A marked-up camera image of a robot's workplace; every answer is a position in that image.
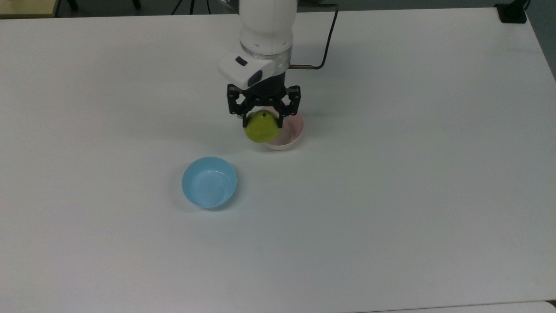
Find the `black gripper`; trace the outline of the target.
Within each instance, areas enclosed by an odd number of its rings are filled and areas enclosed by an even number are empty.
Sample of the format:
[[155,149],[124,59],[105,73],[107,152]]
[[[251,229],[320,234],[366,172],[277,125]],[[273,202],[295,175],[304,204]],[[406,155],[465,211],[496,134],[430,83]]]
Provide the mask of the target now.
[[248,114],[253,109],[255,99],[274,98],[278,113],[278,128],[283,128],[284,119],[296,116],[301,101],[301,87],[285,87],[286,73],[270,77],[242,90],[234,84],[227,85],[228,110],[231,115],[242,119],[242,127],[248,126]]

